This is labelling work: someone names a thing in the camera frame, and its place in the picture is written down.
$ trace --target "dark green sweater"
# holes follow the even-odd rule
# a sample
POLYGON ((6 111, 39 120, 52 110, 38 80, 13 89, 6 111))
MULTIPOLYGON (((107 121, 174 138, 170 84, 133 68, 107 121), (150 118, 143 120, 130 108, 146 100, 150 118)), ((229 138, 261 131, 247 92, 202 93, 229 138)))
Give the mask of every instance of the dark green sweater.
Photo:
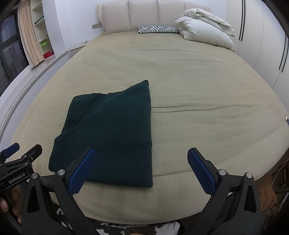
POLYGON ((121 92, 74 97, 63 130, 54 140, 49 170, 66 169, 87 147, 97 152, 88 181, 152 187, 147 80, 121 92))

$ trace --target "hand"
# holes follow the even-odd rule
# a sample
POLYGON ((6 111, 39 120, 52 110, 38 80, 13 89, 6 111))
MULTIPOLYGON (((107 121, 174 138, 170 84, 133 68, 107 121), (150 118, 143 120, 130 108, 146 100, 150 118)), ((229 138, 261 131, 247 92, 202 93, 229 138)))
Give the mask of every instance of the hand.
MULTIPOLYGON (((11 189, 11 197, 15 201, 12 211, 15 214, 15 216, 18 217, 18 222, 21 223, 23 196, 21 194, 21 190, 19 186, 11 189)), ((8 204, 3 198, 0 198, 0 207, 3 212, 7 212, 9 210, 8 204)))

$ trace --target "black window frame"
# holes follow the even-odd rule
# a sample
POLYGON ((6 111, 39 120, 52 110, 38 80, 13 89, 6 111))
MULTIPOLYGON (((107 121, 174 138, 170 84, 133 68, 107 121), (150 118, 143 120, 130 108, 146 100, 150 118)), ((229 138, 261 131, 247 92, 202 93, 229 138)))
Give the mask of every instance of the black window frame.
POLYGON ((1 61, 1 64, 2 64, 2 67, 4 69, 4 72, 6 74, 6 78, 8 79, 8 84, 3 88, 2 91, 0 91, 0 96, 3 94, 3 92, 6 90, 6 88, 11 84, 11 82, 27 67, 29 66, 29 62, 27 60, 27 57, 25 55, 25 52, 24 52, 24 48, 23 48, 23 45, 22 45, 22 41, 21 41, 21 37, 20 37, 20 31, 19 31, 19 26, 18 26, 18 15, 17 15, 17 9, 11 11, 9 13, 9 15, 5 18, 7 19, 8 17, 14 15, 14 20, 15 20, 15 27, 16 27, 16 34, 13 35, 12 37, 10 37, 9 39, 7 39, 5 42, 2 42, 2 40, 0 40, 0 61, 1 61), (14 42, 18 41, 19 40, 19 45, 20 45, 20 49, 22 50, 23 52, 23 56, 25 57, 26 59, 26 66, 23 67, 22 70, 20 70, 15 76, 9 76, 9 73, 6 71, 6 68, 8 67, 6 61, 5 61, 5 58, 4 58, 4 54, 3 54, 3 48, 5 48, 6 46, 8 45, 12 45, 14 42))

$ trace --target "beige curtain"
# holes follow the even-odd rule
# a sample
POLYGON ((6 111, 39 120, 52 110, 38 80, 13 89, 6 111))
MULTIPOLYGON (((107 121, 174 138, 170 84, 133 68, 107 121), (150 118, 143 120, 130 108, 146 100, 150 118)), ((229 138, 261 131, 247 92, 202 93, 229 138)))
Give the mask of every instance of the beige curtain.
POLYGON ((30 1, 19 3, 18 24, 26 57, 29 61, 30 67, 33 68, 42 62, 44 57, 40 51, 39 44, 35 37, 31 17, 30 1))

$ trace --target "window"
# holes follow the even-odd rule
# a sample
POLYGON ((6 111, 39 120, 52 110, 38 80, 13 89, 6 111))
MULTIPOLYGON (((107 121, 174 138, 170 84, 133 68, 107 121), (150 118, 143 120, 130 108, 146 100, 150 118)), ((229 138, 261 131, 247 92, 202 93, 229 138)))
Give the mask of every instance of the window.
POLYGON ((29 63, 21 43, 17 10, 0 26, 0 95, 29 63))

